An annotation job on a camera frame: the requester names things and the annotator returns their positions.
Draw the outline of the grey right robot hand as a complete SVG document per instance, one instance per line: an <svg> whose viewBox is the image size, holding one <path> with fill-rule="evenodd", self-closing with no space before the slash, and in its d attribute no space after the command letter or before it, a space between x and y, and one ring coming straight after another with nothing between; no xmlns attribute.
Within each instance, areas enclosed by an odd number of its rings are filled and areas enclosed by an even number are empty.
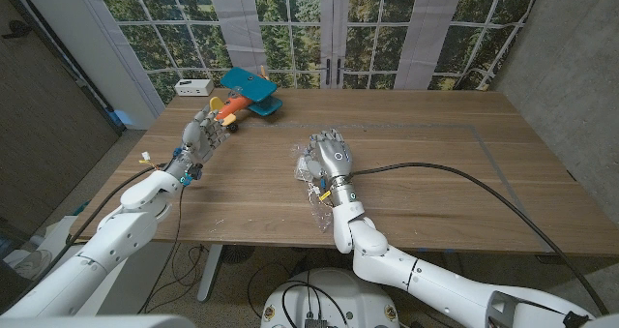
<svg viewBox="0 0 619 328"><path fill-rule="evenodd" d="M312 134L305 160L311 176L325 180L335 206L357 200L350 178L352 153L338 130Z"/></svg>

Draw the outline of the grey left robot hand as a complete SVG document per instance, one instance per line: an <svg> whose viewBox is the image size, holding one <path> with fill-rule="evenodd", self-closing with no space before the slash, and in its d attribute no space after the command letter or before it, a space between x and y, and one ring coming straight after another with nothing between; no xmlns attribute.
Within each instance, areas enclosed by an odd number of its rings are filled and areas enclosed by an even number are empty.
<svg viewBox="0 0 619 328"><path fill-rule="evenodd" d="M206 105L198 111L183 130L180 152L170 161L164 171L177 179L200 170L224 143L230 133L217 119L217 110Z"/></svg>

